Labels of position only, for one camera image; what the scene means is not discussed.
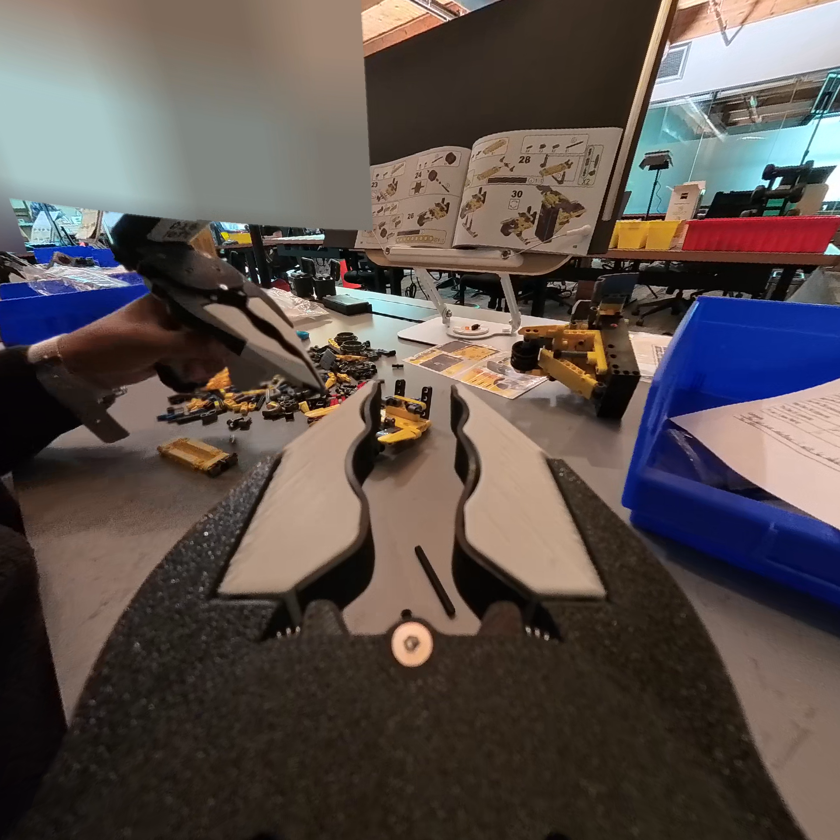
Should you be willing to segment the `person's left forearm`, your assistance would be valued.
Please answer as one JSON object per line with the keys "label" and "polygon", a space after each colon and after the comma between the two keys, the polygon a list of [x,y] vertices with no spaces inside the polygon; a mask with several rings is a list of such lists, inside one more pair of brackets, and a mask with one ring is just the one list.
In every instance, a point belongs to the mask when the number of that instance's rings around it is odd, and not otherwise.
{"label": "person's left forearm", "polygon": [[23,346],[1,351],[1,476],[81,425],[42,386],[27,351]]}

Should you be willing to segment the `red storage bin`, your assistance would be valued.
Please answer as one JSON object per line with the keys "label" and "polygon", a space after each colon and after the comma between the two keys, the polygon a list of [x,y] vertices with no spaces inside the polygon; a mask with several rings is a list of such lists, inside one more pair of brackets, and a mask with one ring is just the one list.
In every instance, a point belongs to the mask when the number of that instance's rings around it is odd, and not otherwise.
{"label": "red storage bin", "polygon": [[721,217],[686,224],[684,251],[822,255],[839,216]]}

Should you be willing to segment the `black light stand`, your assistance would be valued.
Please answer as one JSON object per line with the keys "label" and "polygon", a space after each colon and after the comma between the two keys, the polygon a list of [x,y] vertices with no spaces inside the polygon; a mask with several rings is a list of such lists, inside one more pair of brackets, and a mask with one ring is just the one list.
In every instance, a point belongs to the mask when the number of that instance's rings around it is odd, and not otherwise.
{"label": "black light stand", "polygon": [[644,214],[644,221],[648,221],[655,199],[658,194],[659,179],[662,172],[666,172],[673,166],[673,157],[669,150],[656,150],[644,154],[638,167],[641,170],[654,173],[654,181],[650,189],[650,195],[647,201],[647,206]]}

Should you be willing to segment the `black toy axle rod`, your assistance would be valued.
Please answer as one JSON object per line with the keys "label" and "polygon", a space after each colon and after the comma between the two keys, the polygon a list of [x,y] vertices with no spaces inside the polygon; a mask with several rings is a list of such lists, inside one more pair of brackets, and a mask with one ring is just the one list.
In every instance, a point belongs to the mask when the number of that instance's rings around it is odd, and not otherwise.
{"label": "black toy axle rod", "polygon": [[414,547],[414,552],[429,581],[429,584],[432,586],[437,599],[444,609],[444,613],[449,619],[454,620],[456,618],[455,604],[447,593],[444,584],[438,576],[431,560],[428,558],[427,553],[419,544]]}

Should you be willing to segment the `small yellow toy vehicle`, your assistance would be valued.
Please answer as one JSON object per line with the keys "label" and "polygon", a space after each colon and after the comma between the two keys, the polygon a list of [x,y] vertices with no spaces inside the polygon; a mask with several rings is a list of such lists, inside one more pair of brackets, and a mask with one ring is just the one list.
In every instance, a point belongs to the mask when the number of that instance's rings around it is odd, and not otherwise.
{"label": "small yellow toy vehicle", "polygon": [[384,398],[381,423],[376,433],[380,455],[394,457],[414,448],[432,426],[430,414],[434,389],[422,388],[419,398],[406,395],[406,381],[394,383],[394,393]]}

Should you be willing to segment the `small black device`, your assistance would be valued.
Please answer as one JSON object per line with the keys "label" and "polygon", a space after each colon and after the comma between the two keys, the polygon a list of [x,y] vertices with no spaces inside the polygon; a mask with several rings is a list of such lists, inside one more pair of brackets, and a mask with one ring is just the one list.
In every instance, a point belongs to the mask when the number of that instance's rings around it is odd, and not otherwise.
{"label": "small black device", "polygon": [[342,284],[342,261],[300,257],[297,268],[288,270],[287,280],[299,298],[334,297]]}

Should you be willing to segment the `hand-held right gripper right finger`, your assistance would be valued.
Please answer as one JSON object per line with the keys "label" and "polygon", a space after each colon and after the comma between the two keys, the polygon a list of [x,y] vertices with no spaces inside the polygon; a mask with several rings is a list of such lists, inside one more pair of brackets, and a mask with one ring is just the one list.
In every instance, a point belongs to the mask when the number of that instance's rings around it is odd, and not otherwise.
{"label": "hand-held right gripper right finger", "polygon": [[451,388],[458,546],[526,598],[603,600],[606,589],[540,446],[462,385]]}

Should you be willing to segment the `open instruction booklet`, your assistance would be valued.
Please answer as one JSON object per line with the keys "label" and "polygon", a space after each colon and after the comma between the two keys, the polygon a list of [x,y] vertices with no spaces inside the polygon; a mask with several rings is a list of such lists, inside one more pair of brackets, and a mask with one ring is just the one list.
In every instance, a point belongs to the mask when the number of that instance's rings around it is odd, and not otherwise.
{"label": "open instruction booklet", "polygon": [[373,225],[354,246],[582,250],[622,139],[619,128],[507,131],[373,165]]}

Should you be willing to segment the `printed paper sheet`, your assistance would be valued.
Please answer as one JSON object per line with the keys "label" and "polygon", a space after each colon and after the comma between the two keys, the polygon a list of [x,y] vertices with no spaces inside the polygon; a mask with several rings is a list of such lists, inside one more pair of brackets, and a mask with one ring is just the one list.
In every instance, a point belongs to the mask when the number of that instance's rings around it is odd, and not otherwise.
{"label": "printed paper sheet", "polygon": [[672,421],[744,479],[839,528],[839,380]]}

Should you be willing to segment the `black workshop equipment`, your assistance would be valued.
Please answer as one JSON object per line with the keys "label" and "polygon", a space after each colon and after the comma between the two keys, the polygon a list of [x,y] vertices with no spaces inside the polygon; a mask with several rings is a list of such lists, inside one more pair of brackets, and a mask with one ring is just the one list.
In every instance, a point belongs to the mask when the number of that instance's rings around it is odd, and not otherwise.
{"label": "black workshop equipment", "polygon": [[762,182],[750,192],[718,192],[711,200],[704,219],[815,216],[823,210],[828,192],[827,181],[835,172],[834,164],[777,166],[767,164]]}

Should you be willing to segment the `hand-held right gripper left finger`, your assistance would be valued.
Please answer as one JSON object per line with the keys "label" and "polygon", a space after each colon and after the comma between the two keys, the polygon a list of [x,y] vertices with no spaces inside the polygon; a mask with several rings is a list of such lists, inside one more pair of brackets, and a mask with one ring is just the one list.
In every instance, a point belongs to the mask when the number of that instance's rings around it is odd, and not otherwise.
{"label": "hand-held right gripper left finger", "polygon": [[228,562],[221,596],[318,597],[370,583],[374,548],[363,483],[375,463],[382,385],[365,384],[288,446]]}

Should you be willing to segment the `yellow panel with grey pins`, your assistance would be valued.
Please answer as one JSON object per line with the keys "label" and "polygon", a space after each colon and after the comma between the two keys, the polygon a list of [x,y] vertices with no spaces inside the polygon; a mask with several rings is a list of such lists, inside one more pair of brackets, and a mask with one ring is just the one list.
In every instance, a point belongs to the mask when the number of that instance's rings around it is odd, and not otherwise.
{"label": "yellow panel with grey pins", "polygon": [[217,477],[236,467],[238,456],[202,440],[179,437],[157,447],[164,459],[207,477]]}

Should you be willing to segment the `yellow sticker sheet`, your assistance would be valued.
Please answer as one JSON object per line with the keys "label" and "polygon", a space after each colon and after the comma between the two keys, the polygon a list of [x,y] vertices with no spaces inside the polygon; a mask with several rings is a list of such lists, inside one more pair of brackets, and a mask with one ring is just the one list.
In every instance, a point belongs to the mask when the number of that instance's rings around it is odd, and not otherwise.
{"label": "yellow sticker sheet", "polygon": [[507,400],[513,400],[548,380],[540,372],[533,374],[515,370],[510,350],[457,339],[422,350],[402,362]]}

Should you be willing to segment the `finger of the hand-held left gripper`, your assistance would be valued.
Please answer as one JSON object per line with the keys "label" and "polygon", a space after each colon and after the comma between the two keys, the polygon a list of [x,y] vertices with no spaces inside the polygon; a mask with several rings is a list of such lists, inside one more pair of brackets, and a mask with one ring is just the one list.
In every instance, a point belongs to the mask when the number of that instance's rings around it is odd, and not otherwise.
{"label": "finger of the hand-held left gripper", "polygon": [[279,375],[323,393],[322,377],[296,331],[277,308],[203,308],[203,325],[224,346],[232,383],[243,390]]}
{"label": "finger of the hand-held left gripper", "polygon": [[307,348],[285,313],[256,287],[251,294],[251,363],[261,370],[314,370]]}

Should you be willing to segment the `pile of toy building pieces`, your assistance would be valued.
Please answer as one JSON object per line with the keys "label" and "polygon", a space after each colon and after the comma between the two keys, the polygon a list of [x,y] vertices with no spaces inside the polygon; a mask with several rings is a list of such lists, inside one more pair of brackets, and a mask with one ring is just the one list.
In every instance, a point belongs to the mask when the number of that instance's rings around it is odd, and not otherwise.
{"label": "pile of toy building pieces", "polygon": [[366,382],[379,376],[381,360],[396,360],[396,351],[360,341],[351,332],[340,332],[321,346],[309,346],[310,361],[321,376],[323,391],[294,385],[276,374],[256,387],[236,387],[228,369],[191,392],[168,398],[168,407],[157,421],[173,425],[210,425],[227,415],[231,433],[249,430],[257,414],[267,421],[291,423],[297,416],[314,424],[354,395]]}

